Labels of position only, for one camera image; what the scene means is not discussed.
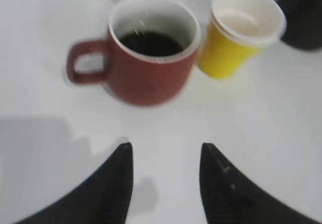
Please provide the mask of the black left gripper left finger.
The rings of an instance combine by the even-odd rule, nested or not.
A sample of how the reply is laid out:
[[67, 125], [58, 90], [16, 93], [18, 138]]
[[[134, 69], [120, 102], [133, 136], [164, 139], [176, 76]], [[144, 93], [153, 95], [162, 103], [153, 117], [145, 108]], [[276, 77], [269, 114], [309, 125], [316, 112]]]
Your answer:
[[120, 144], [70, 193], [20, 223], [125, 223], [133, 191], [133, 149]]

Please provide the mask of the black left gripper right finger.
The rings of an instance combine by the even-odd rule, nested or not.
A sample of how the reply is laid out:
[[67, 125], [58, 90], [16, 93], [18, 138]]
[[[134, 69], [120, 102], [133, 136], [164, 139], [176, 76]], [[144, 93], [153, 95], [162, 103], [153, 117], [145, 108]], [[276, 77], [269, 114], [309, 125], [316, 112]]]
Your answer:
[[316, 223], [261, 189], [212, 143], [201, 147], [200, 194], [208, 223]]

